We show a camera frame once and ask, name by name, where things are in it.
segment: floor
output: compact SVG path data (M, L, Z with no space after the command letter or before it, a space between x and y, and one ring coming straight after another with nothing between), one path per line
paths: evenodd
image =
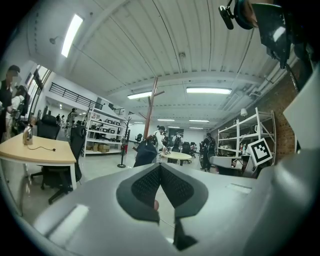
M67 140L62 130L58 135L58 140ZM130 142L128 146L128 152L123 158L123 163L126 165L126 168L118 168L117 165L121 163L120 154L108 154L108 155L87 155L86 158L82 156L79 159L79 165L82 172L82 178L80 180L83 185L85 182L88 182L93 179L97 179L102 176L110 175L117 172L122 172L124 170L130 169L135 163L136 152L132 149L134 143ZM41 214L47 207L49 207L48 199L57 191L50 187L45 186L45 189L41 189L42 176L36 176L33 179L23 177L23 169L21 164L12 163L17 166L8 166L9 169L13 170L6 172L6 176L9 178L9 187L14 194L14 198L22 206L23 217L31 225L34 223L35 219L39 214ZM199 162L198 154L196 158L192 158L192 163L184 164L188 168L193 168L200 170L201 165ZM28 164L28 173L33 174L41 171L41 167ZM156 194L156 200L159 202L159 215L160 215L160 224L159 228L162 234L166 238L173 239L174 236L174 208L169 202L164 191L160 187Z

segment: white round table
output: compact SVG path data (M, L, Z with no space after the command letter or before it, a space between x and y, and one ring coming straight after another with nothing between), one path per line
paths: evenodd
M180 153L180 152L172 152L172 151L170 151L170 154L160 153L160 156L162 156L164 158L168 158L168 159L180 160L181 166L183 165L184 160L189 160L192 158L192 156L189 154Z

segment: metal shelving unit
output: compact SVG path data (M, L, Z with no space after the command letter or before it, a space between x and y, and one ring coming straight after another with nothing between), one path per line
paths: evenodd
M114 121L118 121L120 123L120 125L116 125L113 123L108 123L105 121L100 121L94 117L94 114L96 115L102 115L105 117L108 117ZM82 149L82 155L83 157L86 157L86 155L91 155L91 154L114 154L114 153L120 153L121 152L121 142L117 142L117 141L110 141L108 139L111 138L116 138L119 137L120 140L121 138L124 136L124 130L122 127L122 122L124 121L124 119L116 114L112 115L109 113L106 113L100 109L97 108L90 108L88 111L88 116L89 116L89 120L86 123L86 136L85 136L85 142L84 142L84 146ZM103 127L106 128L117 128L120 129L120 134L115 133L110 133L110 132L104 132L104 131L99 131L99 130L93 130L91 129L92 124L94 123L98 123L98 124L102 124ZM95 138L95 134L101 134L104 137L108 137L108 139L96 139ZM88 143L101 143L101 144L108 144L110 145L112 148L110 148L109 152L100 152L100 151L93 151L93 150L87 150L87 144Z
M264 122L272 120L272 128L273 131L269 132L268 129L264 126ZM257 132L251 133L251 134L244 134L240 135L240 131L243 129L250 128L253 125L257 125ZM220 138L221 133L235 133L236 132L236 137L230 137L230 138ZM236 121L236 124L227 127L223 130L218 130L218 150L222 151L229 151L229 152L234 152L235 157L239 157L240 153L240 143L242 141L246 140L253 140L253 139L258 139L260 140L261 138L270 138L273 142L273 158L272 158L272 165L275 164L276 161L276 150L277 150L277 134L276 134L276 123L275 123L275 115L273 111L270 112L261 112L258 111L258 108L255 108L255 114L248 117L247 119L239 122L239 120ZM231 148L222 148L219 144L219 142L227 142L227 141L236 141L236 147L235 149Z

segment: ceiling light fixture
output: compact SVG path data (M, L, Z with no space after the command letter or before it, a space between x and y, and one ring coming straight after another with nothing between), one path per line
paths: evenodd
M138 99L138 98L145 98L145 97L151 96L151 94L152 94L152 91L146 91L146 92L131 94L131 95L128 95L127 97L130 100L133 100L133 99Z
M190 122L205 122L208 123L209 120L189 120Z
M187 87L188 94L231 94L232 89L212 88L212 87Z
M64 38L63 46L62 46L62 51L61 54L65 56L66 58L68 57L68 53L70 50L70 47L72 45L72 42L76 36L76 33L78 29L80 28L81 23L83 22L83 19L80 18L78 15L74 15L73 19L70 23L70 26L68 28L68 31L66 33L66 36Z

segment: wooden table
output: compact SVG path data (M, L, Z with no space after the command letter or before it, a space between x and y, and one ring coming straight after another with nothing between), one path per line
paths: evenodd
M23 134L21 133L3 142L2 144L0 144L0 159L23 164L24 174L26 177L28 176L26 164L32 163L39 166L61 167L70 166L72 188L75 190L77 188L75 173L76 159L71 151L69 143L67 141L48 139L37 136L33 136L32 140L32 145L23 145ZM0 177L2 183L5 184L3 188L7 193L10 194L11 198L13 199L1 164ZM14 208L17 213L22 216L22 213L15 202Z
M189 155L189 154L180 153L180 152L172 152L172 151L170 151L170 154L160 153L160 156L162 156L164 158L180 160L180 165L181 166L183 165L184 160L189 160L189 159L192 158L192 156Z

